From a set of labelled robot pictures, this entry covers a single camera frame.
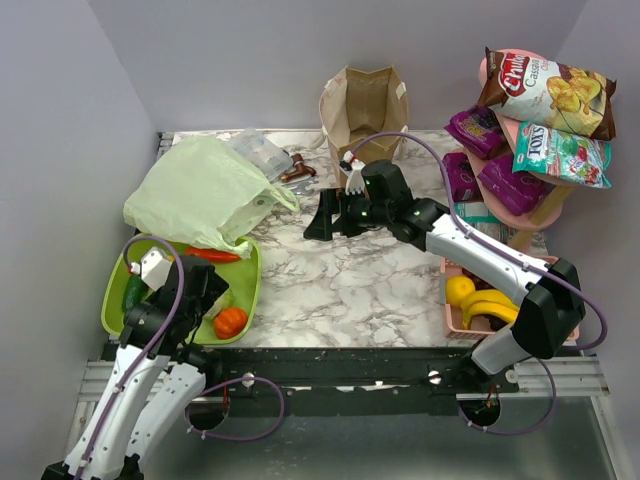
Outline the green toy cabbage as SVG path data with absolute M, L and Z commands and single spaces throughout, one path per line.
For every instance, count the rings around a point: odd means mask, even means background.
M 233 299 L 233 292 L 230 289 L 227 289 L 214 302 L 212 307 L 204 313 L 203 319 L 213 321 L 223 310 L 228 309 L 232 306 Z

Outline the orange toy pumpkin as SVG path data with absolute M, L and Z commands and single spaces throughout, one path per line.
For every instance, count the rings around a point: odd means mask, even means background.
M 228 340 L 239 335 L 248 323 L 248 314 L 239 307 L 222 310 L 213 321 L 213 331 L 219 340 Z

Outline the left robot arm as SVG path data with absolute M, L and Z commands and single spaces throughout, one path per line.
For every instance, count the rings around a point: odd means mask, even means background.
M 142 478 L 147 454 L 191 400 L 221 385 L 218 355 L 194 338 L 229 285 L 210 262 L 153 241 L 140 260 L 125 262 L 153 292 L 126 313 L 93 416 L 66 458 L 45 469 L 46 479 Z

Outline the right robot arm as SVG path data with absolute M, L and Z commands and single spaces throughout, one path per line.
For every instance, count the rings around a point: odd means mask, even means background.
M 556 355 L 585 316 L 573 264 L 513 250 L 456 219 L 447 206 L 414 197 L 400 168 L 389 160 L 374 161 L 360 173 L 363 187 L 356 193 L 321 191 L 304 238 L 330 241 L 336 234 L 355 237 L 382 227 L 401 242 L 473 272 L 519 308 L 514 323 L 479 341 L 444 375 L 444 382 L 480 392 L 519 361 Z

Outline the light green plastic grocery bag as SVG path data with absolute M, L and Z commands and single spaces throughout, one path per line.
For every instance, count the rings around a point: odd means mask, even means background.
M 142 233 L 247 258 L 250 248 L 238 240 L 276 205 L 300 210 L 294 193 L 272 184 L 227 143 L 193 136 L 156 161 L 125 201 L 123 217 Z

